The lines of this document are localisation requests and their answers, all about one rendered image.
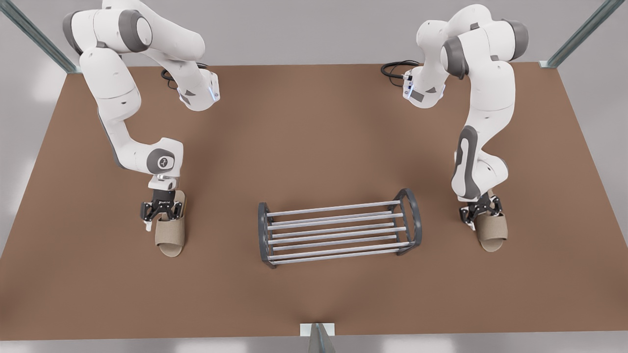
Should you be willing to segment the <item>beige open-toe slipper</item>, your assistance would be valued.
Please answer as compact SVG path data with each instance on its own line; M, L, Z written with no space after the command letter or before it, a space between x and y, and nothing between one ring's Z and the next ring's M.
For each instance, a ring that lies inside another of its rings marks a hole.
M487 252L495 252L507 240L508 228L500 199L496 197L492 189L488 191L488 196L491 201L489 210L476 217L474 226L482 248Z
M185 244L185 208L186 195L182 190L177 190L174 201L182 204L180 218L170 220L166 214L162 214L157 220L155 232L155 244L161 252L168 257L177 257Z

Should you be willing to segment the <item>grey metal shoe rack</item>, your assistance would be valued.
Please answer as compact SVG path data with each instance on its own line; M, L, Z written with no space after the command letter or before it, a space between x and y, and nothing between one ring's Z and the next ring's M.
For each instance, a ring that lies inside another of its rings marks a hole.
M271 212L261 202L258 235L261 260L274 269L361 255L403 255L422 243L422 222L415 195L402 188L385 202L282 212Z

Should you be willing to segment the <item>silver frame post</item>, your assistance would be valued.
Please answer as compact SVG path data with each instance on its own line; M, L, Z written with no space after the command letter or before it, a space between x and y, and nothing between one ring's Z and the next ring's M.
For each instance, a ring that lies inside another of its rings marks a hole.
M309 337L308 353L336 353L330 337L336 335L334 323L302 323L300 336Z
M593 12L593 14L550 56L549 59L539 62L541 68L557 69L570 54L574 53L578 47L594 33L617 9L624 4L625 0L604 0L604 2Z
M11 0L0 0L0 11L67 74L80 73L77 67Z

